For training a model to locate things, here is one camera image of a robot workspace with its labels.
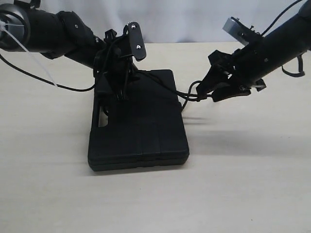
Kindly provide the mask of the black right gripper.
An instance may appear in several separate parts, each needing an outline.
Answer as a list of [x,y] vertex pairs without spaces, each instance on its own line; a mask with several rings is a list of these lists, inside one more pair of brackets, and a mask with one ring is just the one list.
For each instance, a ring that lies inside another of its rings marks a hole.
[[266,43],[251,43],[233,53],[215,50],[208,56],[210,69],[196,91],[198,95],[212,92],[214,102],[251,94],[266,88],[265,76]]

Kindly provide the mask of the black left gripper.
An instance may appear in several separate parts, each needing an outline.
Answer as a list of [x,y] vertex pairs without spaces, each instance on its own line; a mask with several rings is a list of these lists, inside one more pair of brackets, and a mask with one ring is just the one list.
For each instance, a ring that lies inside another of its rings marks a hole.
[[127,33],[117,36],[113,29],[106,31],[104,45],[95,55],[93,64],[95,86],[106,81],[118,101],[128,101],[126,89],[133,60]]

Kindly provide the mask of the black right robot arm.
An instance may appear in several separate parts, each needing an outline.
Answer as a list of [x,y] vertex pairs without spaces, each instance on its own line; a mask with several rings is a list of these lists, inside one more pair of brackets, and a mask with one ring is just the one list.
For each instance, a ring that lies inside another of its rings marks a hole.
[[311,2],[272,32],[258,33],[230,17],[223,30],[243,44],[232,54],[215,50],[208,56],[210,69],[198,84],[198,98],[211,97],[219,102],[234,97],[249,96],[252,89],[266,88],[263,80],[293,59],[298,60],[298,72],[283,72],[291,77],[305,75],[302,55],[311,49]]

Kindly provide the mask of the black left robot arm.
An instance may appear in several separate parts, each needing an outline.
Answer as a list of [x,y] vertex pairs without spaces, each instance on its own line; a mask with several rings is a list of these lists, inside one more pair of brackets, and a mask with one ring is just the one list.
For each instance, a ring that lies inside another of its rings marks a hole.
[[130,22],[122,34],[111,29],[99,38],[75,12],[54,14],[39,7],[38,0],[1,4],[1,49],[40,53],[50,60],[65,56],[92,69],[93,89],[107,82],[116,99],[127,99],[128,85],[136,79],[134,61],[146,55],[145,49],[136,49],[143,45],[139,25]]

